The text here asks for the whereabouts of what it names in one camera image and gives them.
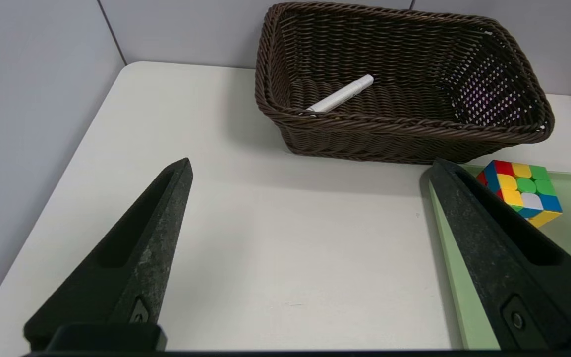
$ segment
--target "table surface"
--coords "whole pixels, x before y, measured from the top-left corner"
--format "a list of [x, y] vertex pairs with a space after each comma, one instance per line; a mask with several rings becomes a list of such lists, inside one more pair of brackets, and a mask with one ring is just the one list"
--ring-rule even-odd
[[[571, 97], [541, 144], [497, 158], [571, 171]], [[195, 174], [159, 324], [168, 350], [448, 349], [459, 335], [424, 171], [290, 153], [254, 71], [122, 70], [0, 287], [0, 356], [156, 174]]]

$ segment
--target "rubik's cube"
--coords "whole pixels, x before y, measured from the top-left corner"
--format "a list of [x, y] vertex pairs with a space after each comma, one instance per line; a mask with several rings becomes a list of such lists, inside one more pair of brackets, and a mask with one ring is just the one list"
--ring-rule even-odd
[[493, 160], [477, 180], [537, 228], [563, 212], [545, 167]]

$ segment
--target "brown wicker basket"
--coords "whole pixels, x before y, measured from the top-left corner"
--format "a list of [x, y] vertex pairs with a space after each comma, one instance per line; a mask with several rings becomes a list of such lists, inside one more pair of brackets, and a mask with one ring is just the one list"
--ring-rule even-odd
[[[371, 74], [328, 113], [306, 110]], [[541, 142], [552, 110], [530, 63], [498, 22], [327, 2], [268, 10], [255, 97], [295, 154], [350, 160], [466, 162]]]

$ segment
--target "light green tray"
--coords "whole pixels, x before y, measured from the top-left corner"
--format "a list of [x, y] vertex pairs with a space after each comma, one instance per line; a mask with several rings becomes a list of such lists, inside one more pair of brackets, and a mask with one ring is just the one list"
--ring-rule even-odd
[[[473, 176], [482, 170], [481, 167], [474, 166], [464, 166], [464, 168]], [[571, 255], [571, 174], [550, 172], [550, 177], [564, 213], [543, 226], [541, 231]], [[498, 350], [499, 344], [483, 311], [482, 303], [466, 269], [462, 253], [457, 247], [449, 222], [447, 222], [433, 186], [430, 185], [429, 190], [431, 197], [433, 197], [435, 217], [442, 240], [444, 260], [449, 274], [464, 348], [469, 350]]]

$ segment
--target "white marker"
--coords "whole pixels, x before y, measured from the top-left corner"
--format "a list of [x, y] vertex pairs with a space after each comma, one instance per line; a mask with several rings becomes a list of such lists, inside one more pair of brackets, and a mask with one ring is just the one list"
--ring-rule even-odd
[[374, 83], [374, 77], [367, 74], [361, 79], [353, 81], [350, 84], [347, 84], [347, 86], [344, 86], [343, 88], [339, 89], [338, 91], [335, 91], [331, 95], [322, 99], [320, 102], [309, 107], [308, 110], [315, 112], [331, 111], [337, 106], [340, 106], [340, 104], [345, 103], [351, 97], [363, 91], [365, 88], [371, 86], [372, 83]]

